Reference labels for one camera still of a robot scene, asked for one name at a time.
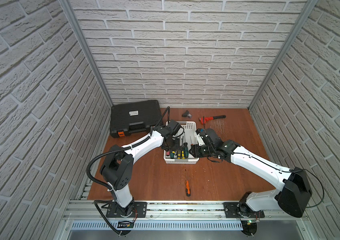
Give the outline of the green black screwdriver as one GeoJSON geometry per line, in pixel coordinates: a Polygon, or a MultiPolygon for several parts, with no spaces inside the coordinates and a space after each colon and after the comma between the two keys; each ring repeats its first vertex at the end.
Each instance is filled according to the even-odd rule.
{"type": "Polygon", "coordinates": [[[188,148],[188,143],[184,141],[183,143],[183,150],[184,150],[184,158],[188,159],[189,158],[189,148],[188,148]]]}

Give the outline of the orange handle screwdriver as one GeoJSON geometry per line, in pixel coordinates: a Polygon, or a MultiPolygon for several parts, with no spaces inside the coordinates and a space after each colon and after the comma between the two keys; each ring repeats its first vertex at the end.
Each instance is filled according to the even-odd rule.
{"type": "Polygon", "coordinates": [[[186,184],[186,195],[187,197],[190,197],[191,196],[191,187],[190,187],[190,182],[188,180],[188,176],[187,176],[187,171],[186,171],[186,181],[185,181],[185,184],[186,184]]]}

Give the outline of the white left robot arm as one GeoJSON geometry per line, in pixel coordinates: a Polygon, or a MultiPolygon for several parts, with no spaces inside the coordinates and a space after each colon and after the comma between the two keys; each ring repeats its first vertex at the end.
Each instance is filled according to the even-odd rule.
{"type": "Polygon", "coordinates": [[[120,147],[112,146],[106,153],[94,157],[86,167],[87,177],[98,185],[107,188],[113,197],[113,202],[121,211],[122,216],[128,217],[133,212],[134,198],[130,193],[129,182],[132,177],[134,164],[150,151],[161,148],[165,151],[173,151],[177,148],[177,133],[182,128],[175,120],[168,120],[167,125],[161,125],[160,118],[149,133],[139,140],[120,147]],[[100,169],[103,180],[96,179],[91,174],[92,165],[104,158],[100,169]]]}

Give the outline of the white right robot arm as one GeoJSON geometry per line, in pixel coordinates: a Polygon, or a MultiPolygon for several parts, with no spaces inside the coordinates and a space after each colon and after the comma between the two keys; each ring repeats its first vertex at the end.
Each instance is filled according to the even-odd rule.
{"type": "Polygon", "coordinates": [[[195,137],[198,142],[190,149],[192,156],[216,158],[240,166],[274,186],[271,191],[247,192],[240,206],[253,212],[282,210],[295,218],[301,218],[309,208],[313,192],[308,170],[272,163],[232,140],[222,141],[213,129],[197,129],[195,137]]]}

